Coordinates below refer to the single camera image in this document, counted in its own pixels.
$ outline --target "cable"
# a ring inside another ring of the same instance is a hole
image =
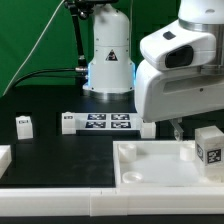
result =
[[[57,72],[74,72],[75,68],[59,68],[59,69],[44,69],[44,70],[39,70],[39,71],[35,71],[32,73],[29,73],[27,75],[22,76],[21,78],[19,78],[18,80],[16,80],[10,87],[14,88],[16,87],[20,82],[26,80],[26,79],[30,79],[30,78],[80,78],[83,76],[78,76],[78,75],[71,75],[71,76],[60,76],[60,75],[40,75],[40,74],[44,74],[44,73],[57,73]]]
[[[35,49],[37,48],[38,44],[40,43],[42,37],[44,36],[44,34],[46,33],[47,29],[49,28],[49,26],[51,25],[54,17],[56,16],[58,10],[60,9],[61,5],[64,3],[64,0],[62,0],[59,5],[57,6],[56,10],[54,11],[53,15],[51,16],[49,22],[47,23],[46,27],[44,28],[43,32],[41,33],[40,37],[38,38],[37,42],[35,43],[34,47],[32,48],[32,50],[30,51],[30,53],[28,54],[28,56],[26,57],[25,61],[21,64],[21,66],[19,67],[19,69],[17,70],[17,72],[15,73],[15,75],[13,76],[13,78],[11,79],[11,81],[9,82],[8,86],[6,87],[3,96],[8,92],[8,90],[11,88],[11,85],[13,84],[13,82],[15,81],[15,79],[17,78],[19,72],[21,71],[21,69],[24,67],[24,65],[27,63],[27,61],[30,59],[30,57],[32,56],[33,52],[35,51]]]

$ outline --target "black cable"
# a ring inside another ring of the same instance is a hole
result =
[[[77,76],[77,75],[73,75],[73,76],[60,76],[60,75],[40,75],[40,74],[44,74],[44,73],[58,73],[58,72],[75,72],[75,68],[59,68],[59,69],[44,69],[44,70],[38,70],[32,73],[29,73],[27,75],[24,75],[23,77],[19,78],[18,80],[16,80],[11,88],[16,87],[19,83],[21,83],[22,81],[26,80],[26,79],[30,79],[30,78],[83,78],[83,76]]]

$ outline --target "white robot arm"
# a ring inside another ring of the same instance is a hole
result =
[[[182,0],[179,20],[145,37],[135,105],[146,122],[224,108],[223,0]]]

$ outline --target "warning label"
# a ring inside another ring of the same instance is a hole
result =
[[[116,54],[114,53],[114,50],[111,50],[109,55],[107,56],[106,58],[106,61],[118,61],[117,60],[117,56]]]

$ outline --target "green screen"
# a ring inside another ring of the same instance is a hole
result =
[[[1,0],[0,3],[0,95],[24,62],[61,0]],[[142,60],[140,40],[177,19],[179,0],[120,0],[114,7],[124,12],[132,24],[131,58]],[[80,21],[86,58],[93,57],[92,21]],[[55,19],[20,71],[72,68],[77,50],[70,13],[62,5]],[[23,84],[74,84],[74,80],[35,78]]]

